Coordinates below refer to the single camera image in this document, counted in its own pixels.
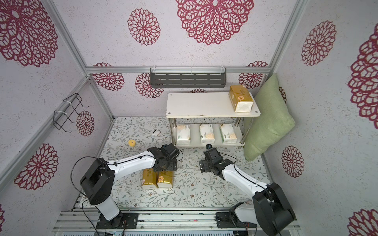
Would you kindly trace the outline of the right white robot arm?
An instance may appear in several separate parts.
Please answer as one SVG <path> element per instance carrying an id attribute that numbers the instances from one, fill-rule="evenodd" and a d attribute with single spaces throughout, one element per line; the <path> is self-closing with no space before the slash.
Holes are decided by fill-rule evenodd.
<path id="1" fill-rule="evenodd" d="M 206 146 L 203 152 L 205 159 L 199 161 L 202 173 L 212 172 L 244 192 L 249 198 L 248 202 L 239 202 L 228 212 L 216 213 L 218 228 L 260 227 L 268 236 L 280 235 L 295 219 L 292 209 L 284 191 L 276 184 L 267 184 L 247 175 L 240 170 L 234 162 L 223 158 L 224 153 Z"/>

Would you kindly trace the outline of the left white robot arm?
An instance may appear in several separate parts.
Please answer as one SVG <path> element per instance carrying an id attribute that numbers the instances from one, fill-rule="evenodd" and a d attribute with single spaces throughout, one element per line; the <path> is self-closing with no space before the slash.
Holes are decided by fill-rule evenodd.
<path id="1" fill-rule="evenodd" d="M 106 221 L 121 215 L 121 211 L 111 196 L 114 183 L 125 176 L 145 169 L 154 172 L 176 171 L 177 158 L 182 152 L 173 144 L 152 147 L 146 151 L 117 161 L 96 158 L 80 180 L 80 185 L 90 205 L 100 211 Z"/>

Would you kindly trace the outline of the white tissue pack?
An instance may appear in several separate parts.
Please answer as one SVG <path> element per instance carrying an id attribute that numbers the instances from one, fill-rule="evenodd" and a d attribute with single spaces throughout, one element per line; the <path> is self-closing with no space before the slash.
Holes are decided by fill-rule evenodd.
<path id="1" fill-rule="evenodd" d="M 224 144 L 235 144 L 237 143 L 237 136 L 234 131 L 232 124 L 221 124 L 220 125 L 221 139 Z"/>
<path id="2" fill-rule="evenodd" d="M 215 142 L 214 130 L 211 124 L 200 124 L 199 131 L 202 144 L 213 144 Z"/>
<path id="3" fill-rule="evenodd" d="M 190 145 L 191 144 L 191 131 L 189 125 L 177 126 L 177 144 Z"/>

